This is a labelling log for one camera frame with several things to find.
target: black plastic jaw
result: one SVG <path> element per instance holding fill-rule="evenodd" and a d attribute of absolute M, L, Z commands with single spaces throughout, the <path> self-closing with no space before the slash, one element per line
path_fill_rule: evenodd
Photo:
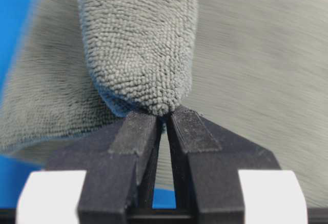
<path fill-rule="evenodd" d="M 168 136 L 177 207 L 201 224 L 243 223 L 238 169 L 280 169 L 272 152 L 185 107 L 170 116 Z"/>
<path fill-rule="evenodd" d="M 87 170 L 79 220 L 127 223 L 127 209 L 152 207 L 162 125 L 155 116 L 131 112 L 60 151 L 46 170 Z"/>
<path fill-rule="evenodd" d="M 158 117 L 131 112 L 54 153 L 46 170 L 87 171 L 80 223 L 243 224 L 238 170 L 280 169 L 271 151 L 181 106 L 167 120 L 177 209 L 153 210 L 161 132 Z M 14 217 L 0 210 L 2 223 Z M 308 217 L 328 223 L 328 209 L 308 209 Z"/>

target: white plastic piece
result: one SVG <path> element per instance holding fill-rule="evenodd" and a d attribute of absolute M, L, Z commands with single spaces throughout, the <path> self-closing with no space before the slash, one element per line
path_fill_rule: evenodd
<path fill-rule="evenodd" d="M 16 224 L 79 224 L 85 170 L 32 172 L 19 197 Z"/>
<path fill-rule="evenodd" d="M 302 189 L 293 171 L 239 170 L 244 224 L 307 224 Z"/>

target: gray microfiber towel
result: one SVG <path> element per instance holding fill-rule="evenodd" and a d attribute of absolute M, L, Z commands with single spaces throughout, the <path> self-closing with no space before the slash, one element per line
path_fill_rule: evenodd
<path fill-rule="evenodd" d="M 87 66 L 118 116 L 164 115 L 191 89 L 197 0 L 79 0 Z"/>
<path fill-rule="evenodd" d="M 22 138 L 34 127 L 47 134 L 51 131 L 49 124 L 54 128 L 60 124 L 68 131 L 65 127 L 71 124 L 85 128 L 88 125 L 84 122 L 88 122 L 96 128 L 111 122 L 110 111 L 93 88 L 84 63 L 76 1 L 40 1 L 44 2 L 35 18 L 42 12 L 37 20 L 44 26 L 33 30 L 41 38 L 35 41 L 36 36 L 30 36 L 30 47 L 24 54 L 44 52 L 44 58 L 36 58 L 37 71 L 29 68 L 32 59 L 25 57 L 26 71 L 18 64 L 22 54 L 17 60 L 12 71 L 15 78 L 9 78 L 1 111 L 1 146 L 8 141 L 24 142 Z M 272 150 L 284 169 L 295 171 L 308 206 L 328 207 L 328 0 L 198 1 L 193 89 L 182 103 Z M 41 61 L 47 61 L 43 65 L 47 71 L 38 67 Z M 53 77 L 45 82 L 37 77 L 41 72 L 44 76 L 52 73 Z M 63 75 L 61 81 L 56 82 L 59 75 Z M 43 90 L 35 92 L 40 89 L 34 87 L 42 83 L 46 83 Z M 93 102 L 86 109 L 88 119 L 81 119 L 85 113 L 81 100 L 86 96 Z M 74 108 L 68 116 L 64 112 L 69 100 Z M 100 115 L 107 118 L 97 120 Z M 42 126 L 28 116 L 48 118 Z M 34 139 L 42 137 L 36 134 Z M 29 147 L 30 158 L 40 158 L 48 144 L 58 145 L 59 141 L 38 143 L 41 149 L 37 145 Z M 165 153 L 166 136 L 160 145 L 166 150 L 160 151 L 156 184 L 169 189 L 172 172 L 170 155 Z"/>
<path fill-rule="evenodd" d="M 38 1 L 8 76 L 0 152 L 84 136 L 134 108 L 164 115 L 189 92 L 197 0 Z"/>
<path fill-rule="evenodd" d="M 77 0 L 38 0 L 8 76 L 0 152 L 85 133 L 115 119 L 89 76 Z"/>

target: microfiber cloth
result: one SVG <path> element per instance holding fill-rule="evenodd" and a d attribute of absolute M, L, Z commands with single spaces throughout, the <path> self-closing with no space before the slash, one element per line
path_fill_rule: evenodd
<path fill-rule="evenodd" d="M 112 112 L 164 115 L 191 89 L 197 0 L 79 0 L 87 66 Z"/>
<path fill-rule="evenodd" d="M 191 87 L 197 0 L 37 0 L 7 78 L 0 152 L 84 136 Z"/>

